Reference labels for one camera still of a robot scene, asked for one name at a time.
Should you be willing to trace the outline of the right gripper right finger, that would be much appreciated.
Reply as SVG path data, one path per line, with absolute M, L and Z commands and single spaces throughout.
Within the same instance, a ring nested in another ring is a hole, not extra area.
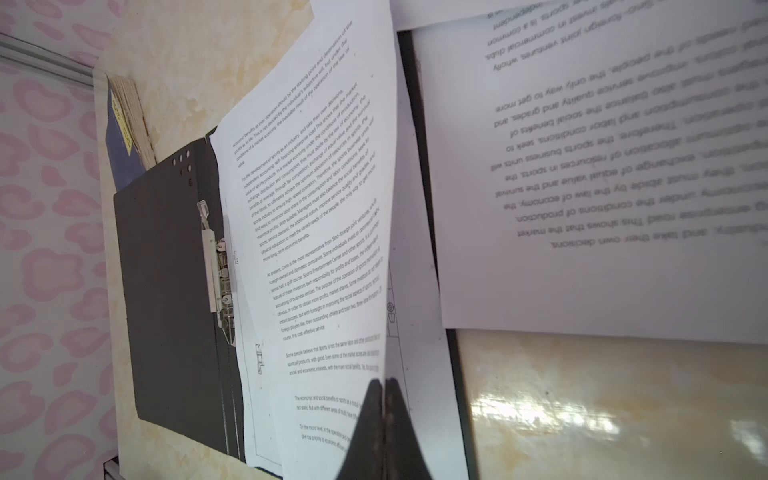
M 384 387 L 384 478 L 430 480 L 408 406 L 395 378 Z

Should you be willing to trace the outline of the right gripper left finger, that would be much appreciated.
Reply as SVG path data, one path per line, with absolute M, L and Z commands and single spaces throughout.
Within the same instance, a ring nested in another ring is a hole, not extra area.
M 366 390 L 338 480 L 375 480 L 383 477 L 383 387 L 372 380 Z

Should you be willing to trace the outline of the technical drawing paper sheet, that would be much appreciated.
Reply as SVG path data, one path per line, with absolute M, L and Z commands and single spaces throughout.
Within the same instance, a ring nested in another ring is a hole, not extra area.
M 386 373 L 397 379 L 422 456 L 435 479 L 469 476 L 460 409 L 443 328 L 418 147 L 405 75 L 398 75 L 398 147 L 387 286 Z M 274 418 L 261 336 L 251 326 L 245 290 L 233 286 L 237 359 L 243 387 L 245 462 L 278 476 Z

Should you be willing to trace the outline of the large text sheet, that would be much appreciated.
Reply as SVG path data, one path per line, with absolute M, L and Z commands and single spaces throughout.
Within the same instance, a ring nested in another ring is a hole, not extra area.
M 397 146 L 386 1 L 331 1 L 211 143 L 287 479 L 337 476 L 386 357 Z

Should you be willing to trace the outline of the text paper sheet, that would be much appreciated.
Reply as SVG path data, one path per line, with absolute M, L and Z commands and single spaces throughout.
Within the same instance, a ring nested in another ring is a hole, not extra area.
M 767 340 L 767 5 L 416 30 L 443 322 Z

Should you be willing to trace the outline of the blue booklet yellow label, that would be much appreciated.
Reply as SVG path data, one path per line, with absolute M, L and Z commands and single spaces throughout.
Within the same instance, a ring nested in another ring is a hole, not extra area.
M 157 164 L 134 81 L 108 75 L 105 144 L 117 191 Z

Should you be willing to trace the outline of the upper middle text sheet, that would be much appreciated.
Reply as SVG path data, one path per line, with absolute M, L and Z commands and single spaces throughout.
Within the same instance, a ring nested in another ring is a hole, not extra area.
M 407 31 L 534 4 L 529 0 L 392 0 L 390 7 L 395 29 Z

